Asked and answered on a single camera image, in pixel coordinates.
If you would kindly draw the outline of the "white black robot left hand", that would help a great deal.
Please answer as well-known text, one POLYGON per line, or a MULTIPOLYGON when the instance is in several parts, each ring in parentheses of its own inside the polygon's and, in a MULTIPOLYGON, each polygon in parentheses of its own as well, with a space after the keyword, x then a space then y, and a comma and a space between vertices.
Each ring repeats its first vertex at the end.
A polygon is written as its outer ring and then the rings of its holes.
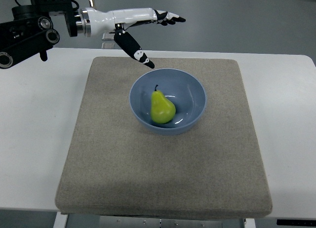
POLYGON ((185 18, 169 11, 152 8, 132 8, 101 12, 92 7, 80 13, 83 33, 87 37, 107 33, 114 35, 114 42, 132 59, 153 69, 154 63, 147 57, 139 43, 127 31, 128 28, 145 24, 163 26, 183 23, 185 18))

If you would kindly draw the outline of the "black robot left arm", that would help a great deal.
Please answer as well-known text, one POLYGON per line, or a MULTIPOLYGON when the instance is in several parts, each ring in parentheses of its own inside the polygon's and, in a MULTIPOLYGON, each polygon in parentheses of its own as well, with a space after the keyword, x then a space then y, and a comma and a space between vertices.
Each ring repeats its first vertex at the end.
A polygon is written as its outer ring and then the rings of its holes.
POLYGON ((13 21, 0 25, 0 67, 11 68, 39 55, 47 61, 47 51, 60 40, 52 16, 64 16, 69 36, 83 31, 79 4, 75 0, 30 0, 30 5, 12 8, 13 21))

